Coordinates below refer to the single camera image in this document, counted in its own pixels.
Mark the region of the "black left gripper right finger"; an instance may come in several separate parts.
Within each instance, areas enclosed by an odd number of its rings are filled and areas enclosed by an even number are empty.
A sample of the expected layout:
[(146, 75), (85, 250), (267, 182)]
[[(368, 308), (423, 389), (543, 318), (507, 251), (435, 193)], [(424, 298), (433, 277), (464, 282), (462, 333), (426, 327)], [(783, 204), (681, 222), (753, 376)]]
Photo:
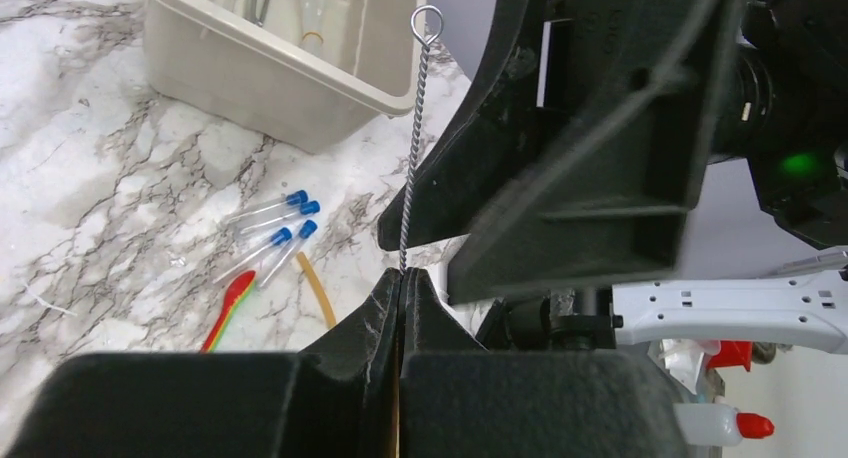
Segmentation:
[(492, 352), (408, 269), (400, 297), (404, 457), (685, 457), (679, 393), (644, 358), (615, 350)]

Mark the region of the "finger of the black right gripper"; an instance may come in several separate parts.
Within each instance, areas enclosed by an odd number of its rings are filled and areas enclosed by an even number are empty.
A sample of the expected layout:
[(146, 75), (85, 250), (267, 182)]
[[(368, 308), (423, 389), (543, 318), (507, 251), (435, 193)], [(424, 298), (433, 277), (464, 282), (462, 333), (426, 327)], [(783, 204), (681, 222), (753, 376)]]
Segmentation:
[(474, 221), (453, 304), (669, 275), (697, 205), (747, 0), (576, 0), (541, 157)]
[(409, 247), (465, 235), (541, 147), (536, 114), (547, 0), (496, 0), (477, 74), (418, 165)]

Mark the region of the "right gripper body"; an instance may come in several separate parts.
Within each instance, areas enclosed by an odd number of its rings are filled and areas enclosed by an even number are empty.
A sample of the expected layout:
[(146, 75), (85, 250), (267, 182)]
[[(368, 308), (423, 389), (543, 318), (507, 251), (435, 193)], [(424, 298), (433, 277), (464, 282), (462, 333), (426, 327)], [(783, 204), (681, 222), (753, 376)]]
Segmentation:
[(816, 249), (847, 243), (847, 0), (750, 0), (713, 140), (762, 212)]

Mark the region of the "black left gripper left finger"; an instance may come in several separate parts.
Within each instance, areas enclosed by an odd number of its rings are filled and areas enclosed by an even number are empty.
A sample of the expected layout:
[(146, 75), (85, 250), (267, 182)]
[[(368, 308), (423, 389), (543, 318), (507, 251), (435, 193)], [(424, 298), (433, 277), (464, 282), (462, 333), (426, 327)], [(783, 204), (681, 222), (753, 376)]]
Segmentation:
[(12, 457), (391, 457), (395, 321), (387, 269), (299, 352), (92, 353), (44, 382)]

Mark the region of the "test tube brush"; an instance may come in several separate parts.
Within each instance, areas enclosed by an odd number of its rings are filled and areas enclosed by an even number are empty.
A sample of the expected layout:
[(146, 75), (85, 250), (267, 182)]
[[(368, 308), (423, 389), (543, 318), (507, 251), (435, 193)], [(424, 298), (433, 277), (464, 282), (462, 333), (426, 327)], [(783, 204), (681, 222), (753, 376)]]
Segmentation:
[[(432, 12), (438, 19), (436, 30), (426, 35), (425, 31), (421, 32), (416, 23), (419, 16), (424, 16), (426, 13)], [(426, 86), (429, 71), (429, 60), (431, 45), (440, 37), (444, 30), (444, 17), (441, 10), (434, 5), (421, 5), (417, 7), (410, 17), (410, 27), (413, 37), (420, 45), (419, 67), (416, 78), (416, 92), (413, 106), (413, 118), (411, 128), (411, 142), (408, 154), (408, 167), (406, 182), (404, 186), (404, 198), (401, 211), (400, 234), (399, 234), (399, 271), (402, 275), (406, 274), (408, 269), (408, 246), (409, 233), (412, 217), (412, 204), (414, 197), (414, 185), (416, 180), (416, 172), (419, 164), (421, 152), (421, 134), (423, 124), (423, 110), (426, 96)]]

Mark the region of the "yellow rubber tubing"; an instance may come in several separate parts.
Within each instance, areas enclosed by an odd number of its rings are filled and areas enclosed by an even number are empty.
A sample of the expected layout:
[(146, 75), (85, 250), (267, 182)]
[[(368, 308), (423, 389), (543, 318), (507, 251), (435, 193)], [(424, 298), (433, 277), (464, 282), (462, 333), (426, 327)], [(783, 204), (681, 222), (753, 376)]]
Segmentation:
[(318, 302), (327, 329), (334, 328), (337, 324), (337, 318), (325, 288), (315, 272), (315, 269), (304, 252), (298, 252), (296, 259)]

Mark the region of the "beige plastic bin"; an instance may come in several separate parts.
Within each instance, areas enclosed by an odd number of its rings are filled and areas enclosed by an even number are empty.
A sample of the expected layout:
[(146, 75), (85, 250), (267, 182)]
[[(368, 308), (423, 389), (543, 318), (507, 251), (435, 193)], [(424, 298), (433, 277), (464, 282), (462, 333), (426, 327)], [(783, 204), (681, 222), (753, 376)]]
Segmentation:
[(143, 51), (159, 93), (318, 153), (378, 116), (409, 113), (417, 56), (410, 17), (426, 0), (350, 0), (337, 65), (302, 49), (298, 0), (147, 0)]

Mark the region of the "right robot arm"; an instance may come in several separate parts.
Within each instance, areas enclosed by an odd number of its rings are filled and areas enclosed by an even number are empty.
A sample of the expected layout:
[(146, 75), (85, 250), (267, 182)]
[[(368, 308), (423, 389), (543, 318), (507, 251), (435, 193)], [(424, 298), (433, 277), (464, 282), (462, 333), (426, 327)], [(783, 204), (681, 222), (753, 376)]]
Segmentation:
[(847, 350), (847, 277), (672, 280), (709, 164), (847, 242), (847, 0), (496, 0), (480, 68), (378, 222), (386, 251), (463, 236), (454, 304), (519, 298), (530, 346), (661, 339)]

